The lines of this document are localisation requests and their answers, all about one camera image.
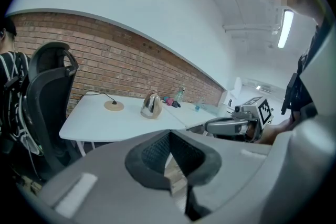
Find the person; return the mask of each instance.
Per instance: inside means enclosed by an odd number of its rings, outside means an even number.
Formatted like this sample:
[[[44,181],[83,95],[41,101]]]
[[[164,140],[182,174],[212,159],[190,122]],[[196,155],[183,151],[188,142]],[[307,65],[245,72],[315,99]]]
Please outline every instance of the person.
[[[16,27],[10,18],[3,18],[0,22],[0,93],[4,91],[4,85],[8,81],[13,67],[14,40],[16,36]],[[0,108],[3,107],[3,98],[0,99]]]
[[[277,0],[282,5],[288,6],[293,12],[312,18],[316,24],[316,33],[311,41],[308,50],[298,61],[297,74],[300,75],[309,64],[327,36],[335,18],[326,0]],[[312,103],[312,99],[300,81],[296,80],[295,94],[291,95],[291,116],[278,125],[267,125],[264,128],[260,140],[256,143],[273,144],[278,134],[292,130],[300,122],[300,110]]]
[[[14,108],[11,104],[15,104],[16,97],[18,95],[8,94],[8,89],[6,90],[5,84],[10,81],[14,81],[13,78],[17,76],[23,77],[25,73],[24,70],[28,70],[29,58],[21,53],[15,52],[15,36],[16,27],[13,21],[9,18],[3,18],[0,21],[0,93],[2,98],[0,98],[0,128],[1,133],[11,134],[15,128],[13,124],[10,129],[9,126],[13,123],[14,119],[9,116],[12,115]]]

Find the white wall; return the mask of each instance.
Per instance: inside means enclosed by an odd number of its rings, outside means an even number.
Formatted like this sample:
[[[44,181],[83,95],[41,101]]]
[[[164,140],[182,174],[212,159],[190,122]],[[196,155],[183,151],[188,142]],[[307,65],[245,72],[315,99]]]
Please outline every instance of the white wall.
[[[54,10],[99,18],[160,44],[230,89],[235,50],[213,0],[14,0],[7,13]]]
[[[263,94],[262,92],[248,86],[242,87],[239,97],[237,98],[237,100],[235,100],[235,105],[243,104],[248,100],[252,99],[253,97],[259,97],[259,96],[266,97],[270,108],[274,109],[273,111],[274,118],[272,120],[272,124],[279,124],[290,117],[290,110],[287,110],[285,115],[281,115],[281,107],[283,100],[278,100],[270,95]]]
[[[219,101],[218,104],[225,103],[228,104],[230,99],[232,100],[231,102],[231,107],[234,107],[237,104],[237,98],[240,95],[240,91],[242,90],[243,84],[241,82],[241,78],[237,77],[235,81],[235,86],[232,90],[226,91],[225,93],[222,94],[222,97]]]
[[[250,50],[247,54],[238,52],[235,66],[236,76],[286,89],[290,78],[298,69],[299,57],[283,51],[270,53],[276,49]]]

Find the fluorescent light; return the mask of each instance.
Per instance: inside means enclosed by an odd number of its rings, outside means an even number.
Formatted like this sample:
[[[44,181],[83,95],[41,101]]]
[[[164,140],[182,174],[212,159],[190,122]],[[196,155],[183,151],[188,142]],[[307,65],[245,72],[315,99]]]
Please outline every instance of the fluorescent light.
[[[285,11],[285,16],[284,16],[284,21],[283,21],[283,25],[282,25],[282,31],[281,31],[281,35],[280,35],[280,39],[279,39],[279,43],[278,43],[278,48],[284,48],[287,38],[288,38],[288,34],[290,31],[290,27],[292,26],[292,22],[293,22],[293,17],[294,17],[294,13],[290,12],[289,10]]]

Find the table leg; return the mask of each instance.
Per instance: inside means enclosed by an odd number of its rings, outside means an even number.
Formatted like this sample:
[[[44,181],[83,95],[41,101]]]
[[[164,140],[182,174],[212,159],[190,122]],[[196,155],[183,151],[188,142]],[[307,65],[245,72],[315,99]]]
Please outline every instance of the table leg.
[[[205,127],[204,127],[204,126],[205,126],[205,124],[202,125],[202,127],[204,128],[204,132],[203,132],[202,135],[207,136],[207,135],[208,135],[208,132],[205,130]]]
[[[170,161],[172,160],[172,158],[173,158],[173,155],[170,153],[169,156],[168,156],[168,159],[166,161],[166,164],[165,164],[164,168],[167,168],[167,166],[170,163]]]
[[[78,146],[78,149],[79,149],[80,154],[82,154],[82,156],[84,157],[84,156],[86,155],[86,153],[85,153],[85,151],[84,151],[82,142],[81,142],[81,141],[76,141],[76,143],[77,143],[77,146]]]

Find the black office chair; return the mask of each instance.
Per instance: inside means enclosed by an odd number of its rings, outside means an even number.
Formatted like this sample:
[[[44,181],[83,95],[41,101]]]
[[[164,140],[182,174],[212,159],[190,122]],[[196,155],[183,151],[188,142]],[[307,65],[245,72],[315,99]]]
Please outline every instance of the black office chair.
[[[69,66],[64,65],[65,56]],[[43,150],[43,157],[33,156],[42,180],[50,179],[80,157],[69,140],[59,137],[77,69],[69,46],[62,42],[40,47],[29,64],[23,111],[29,132]]]

